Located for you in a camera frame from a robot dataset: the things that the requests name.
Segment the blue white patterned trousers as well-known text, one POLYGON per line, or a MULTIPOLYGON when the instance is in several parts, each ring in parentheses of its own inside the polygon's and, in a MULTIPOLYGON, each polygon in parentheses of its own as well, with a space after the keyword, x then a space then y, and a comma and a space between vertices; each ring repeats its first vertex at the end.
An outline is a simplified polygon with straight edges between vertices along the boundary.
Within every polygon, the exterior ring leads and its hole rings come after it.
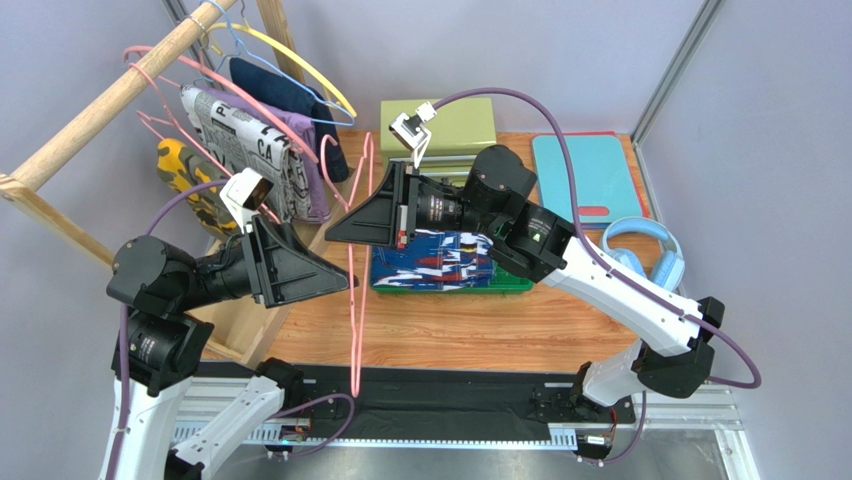
POLYGON ((497 273, 491 246, 481 234, 418 230, 402 249, 373 249, 370 284, 375 289, 438 292, 487 287, 497 273))

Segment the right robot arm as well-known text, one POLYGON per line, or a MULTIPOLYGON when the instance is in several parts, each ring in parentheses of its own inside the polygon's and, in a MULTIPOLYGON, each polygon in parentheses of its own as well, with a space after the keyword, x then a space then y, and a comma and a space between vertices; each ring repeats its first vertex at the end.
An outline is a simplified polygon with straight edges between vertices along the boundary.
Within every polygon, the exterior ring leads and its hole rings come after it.
POLYGON ((392 162, 375 193, 326 232, 331 242, 402 249, 417 230, 483 234, 503 270, 577 297, 626 326, 636 341, 579 368, 573 400, 609 407, 649 390, 690 397, 714 360, 712 331, 723 305, 690 300, 630 270, 589 243, 570 221, 529 200, 536 174, 503 145, 480 151, 465 184, 454 187, 392 162))

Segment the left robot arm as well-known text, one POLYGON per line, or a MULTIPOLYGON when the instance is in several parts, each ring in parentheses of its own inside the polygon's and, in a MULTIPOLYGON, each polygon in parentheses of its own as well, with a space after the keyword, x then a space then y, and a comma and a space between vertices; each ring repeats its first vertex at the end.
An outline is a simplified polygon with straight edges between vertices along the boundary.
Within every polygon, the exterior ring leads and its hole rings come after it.
POLYGON ((101 477, 209 479, 264 421, 302 409, 302 371, 265 360, 205 427, 174 442, 179 409, 214 330, 196 309, 244 297, 272 309, 352 285, 345 270, 310 251, 289 225, 259 215, 200 258, 152 235, 129 240, 106 288, 121 305, 121 319, 113 431, 101 477))

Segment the purple trousers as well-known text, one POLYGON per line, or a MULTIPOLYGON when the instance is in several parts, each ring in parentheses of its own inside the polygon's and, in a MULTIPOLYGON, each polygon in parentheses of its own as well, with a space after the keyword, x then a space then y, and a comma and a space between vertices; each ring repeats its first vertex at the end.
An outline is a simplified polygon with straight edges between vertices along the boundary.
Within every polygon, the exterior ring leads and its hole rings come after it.
MULTIPOLYGON (((210 87, 202 87, 201 90, 213 96, 217 100, 223 101, 248 113, 262 122, 267 121, 266 117, 262 115, 257 108, 236 94, 210 87)), ((305 144, 311 148, 313 153, 316 152, 315 127, 313 121, 308 116, 297 112, 282 110, 264 102, 261 102, 261 105, 286 124, 299 138, 302 139, 305 144)), ((325 181, 321 178, 320 167, 307 153, 302 153, 301 158, 304 163, 311 201, 311 209, 309 210, 308 216, 303 218, 303 221, 319 224, 325 223, 330 218, 330 207, 326 198, 325 181)))

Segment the newspaper print trousers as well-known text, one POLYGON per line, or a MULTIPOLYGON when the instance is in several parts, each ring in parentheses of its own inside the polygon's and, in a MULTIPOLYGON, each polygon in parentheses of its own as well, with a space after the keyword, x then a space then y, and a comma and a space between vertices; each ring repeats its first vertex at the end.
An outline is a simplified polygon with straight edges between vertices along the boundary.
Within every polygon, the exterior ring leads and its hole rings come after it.
POLYGON ((282 220, 311 216, 304 161, 285 133, 198 87, 184 84, 180 96, 201 143, 220 164, 233 173, 251 168, 270 180, 267 204, 282 220))

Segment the camouflage trousers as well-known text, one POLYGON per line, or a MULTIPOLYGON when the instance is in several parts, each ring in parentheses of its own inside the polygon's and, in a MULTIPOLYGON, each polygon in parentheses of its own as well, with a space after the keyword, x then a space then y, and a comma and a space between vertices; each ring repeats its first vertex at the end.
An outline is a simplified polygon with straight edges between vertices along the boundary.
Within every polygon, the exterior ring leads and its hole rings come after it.
POLYGON ((252 168, 229 175, 192 147, 174 138, 157 147, 157 175, 186 203, 201 227, 222 242, 243 232, 261 205, 271 199, 274 184, 252 168))

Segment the pink hanger with newspaper trousers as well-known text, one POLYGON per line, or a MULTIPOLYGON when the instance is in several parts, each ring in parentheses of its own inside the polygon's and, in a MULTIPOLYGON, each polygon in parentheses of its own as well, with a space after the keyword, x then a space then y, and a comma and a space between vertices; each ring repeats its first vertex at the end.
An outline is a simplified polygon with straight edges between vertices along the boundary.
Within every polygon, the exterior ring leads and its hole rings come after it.
POLYGON ((178 55, 176 60, 197 70, 203 76, 215 80, 216 82, 223 85, 230 93, 238 96, 239 98, 242 98, 247 104, 255 108, 263 118, 268 120, 271 125, 275 126, 282 133, 286 134, 296 144, 296 146, 294 147, 295 151, 307 155, 308 158, 315 164, 320 163, 320 158, 316 155, 313 147, 310 144, 305 142, 286 123, 284 123, 280 118, 274 115, 264 104, 257 101, 254 97, 252 97, 243 89, 238 87, 231 80, 211 70, 202 63, 192 60, 184 55, 178 55))

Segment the yellow hanger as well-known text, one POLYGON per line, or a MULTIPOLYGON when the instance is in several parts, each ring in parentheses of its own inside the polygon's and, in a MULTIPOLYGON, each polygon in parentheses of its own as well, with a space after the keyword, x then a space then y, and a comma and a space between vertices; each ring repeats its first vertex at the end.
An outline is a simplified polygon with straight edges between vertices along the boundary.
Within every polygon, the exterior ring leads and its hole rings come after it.
POLYGON ((229 31, 233 30, 243 32, 258 40, 261 40, 263 43, 270 46, 276 52, 283 54, 288 60, 292 60, 310 77, 315 79, 323 87, 323 91, 325 92, 325 98, 327 100, 334 99, 334 102, 327 103, 328 106, 336 108, 341 112, 346 112, 349 116, 352 117, 353 120, 358 116, 354 106, 345 97, 345 95, 324 74, 322 74, 308 61, 303 59, 292 48, 285 46, 282 42, 275 40, 266 33, 263 33, 248 25, 237 25, 228 24, 226 22, 219 22, 213 24, 211 27, 208 28, 209 31, 215 31, 219 29, 228 29, 229 31))

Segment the green mini drawer chest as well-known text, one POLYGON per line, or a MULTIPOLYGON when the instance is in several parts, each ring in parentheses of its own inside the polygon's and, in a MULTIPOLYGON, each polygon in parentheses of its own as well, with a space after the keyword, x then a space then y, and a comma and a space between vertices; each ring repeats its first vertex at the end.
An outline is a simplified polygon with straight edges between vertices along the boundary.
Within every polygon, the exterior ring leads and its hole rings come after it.
MULTIPOLYGON (((413 114, 424 101, 384 100, 381 102, 380 150, 384 164, 408 160, 411 152, 389 131, 399 114, 413 114)), ((496 143, 492 101, 485 97, 465 98, 442 107, 426 124, 432 138, 419 166, 419 173, 436 182, 446 178, 454 186, 465 183, 476 155, 496 143)))

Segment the green plastic tray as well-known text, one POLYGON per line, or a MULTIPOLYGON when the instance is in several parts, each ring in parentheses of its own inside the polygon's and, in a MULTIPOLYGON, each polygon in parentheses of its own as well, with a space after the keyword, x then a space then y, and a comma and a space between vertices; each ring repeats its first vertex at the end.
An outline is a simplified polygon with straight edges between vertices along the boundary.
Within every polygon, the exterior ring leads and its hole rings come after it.
POLYGON ((370 286, 379 293, 520 294, 532 282, 511 275, 474 249, 372 252, 370 286))

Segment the dark blue jeans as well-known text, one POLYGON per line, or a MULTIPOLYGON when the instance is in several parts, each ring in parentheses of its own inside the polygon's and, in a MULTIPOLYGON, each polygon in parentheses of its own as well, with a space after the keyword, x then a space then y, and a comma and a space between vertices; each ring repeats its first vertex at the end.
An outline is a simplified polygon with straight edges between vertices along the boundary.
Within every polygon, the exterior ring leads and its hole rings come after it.
POLYGON ((282 75, 265 70, 244 59, 229 60, 232 81, 257 101, 280 110, 301 114, 312 119, 315 129, 315 147, 330 135, 339 141, 337 127, 330 124, 330 108, 323 104, 324 98, 311 87, 301 88, 282 75))

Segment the wooden clothes rack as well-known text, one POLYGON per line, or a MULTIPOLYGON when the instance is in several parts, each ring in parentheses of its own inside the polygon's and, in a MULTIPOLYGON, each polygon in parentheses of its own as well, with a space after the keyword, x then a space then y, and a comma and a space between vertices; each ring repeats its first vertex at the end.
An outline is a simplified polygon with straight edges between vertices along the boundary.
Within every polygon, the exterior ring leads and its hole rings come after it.
MULTIPOLYGON (((229 9, 238 1, 220 1, 229 9)), ((280 1, 256 1, 265 26, 272 26, 273 38, 290 47, 292 38, 286 15, 280 1)), ((157 45, 145 49, 132 47, 128 52, 142 52, 138 66, 151 78, 162 74, 179 54, 184 53, 207 35, 208 28, 220 19, 221 13, 210 4, 202 4, 161 39, 157 45)), ((102 92, 90 105, 63 127, 53 138, 23 162, 11 175, 1 173, 1 196, 15 208, 34 221, 51 230, 56 236, 74 246, 98 265, 111 270, 114 252, 96 240, 82 227, 74 223, 57 208, 37 194, 48 180, 53 178, 76 154, 91 142, 128 105, 149 86, 141 73, 130 68, 112 85, 102 92)), ((265 359, 270 347, 284 325, 293 307, 285 306, 262 314, 258 319, 229 321, 222 325, 232 328, 231 334, 254 336, 242 350, 234 350, 228 344, 211 340, 207 351, 223 358, 239 360, 248 366, 256 366, 265 359)))

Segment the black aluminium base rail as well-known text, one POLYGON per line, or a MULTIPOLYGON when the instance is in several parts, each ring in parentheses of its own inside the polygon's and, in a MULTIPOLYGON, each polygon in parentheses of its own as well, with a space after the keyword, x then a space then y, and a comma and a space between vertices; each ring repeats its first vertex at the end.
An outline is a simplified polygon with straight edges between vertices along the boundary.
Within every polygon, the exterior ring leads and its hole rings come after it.
POLYGON ((738 431, 729 389, 702 386, 690 398, 656 393, 582 412, 570 404, 569 374, 369 367, 348 402, 349 371, 302 366, 297 413, 249 430, 275 449, 335 446, 572 451, 599 456, 636 431, 738 431))

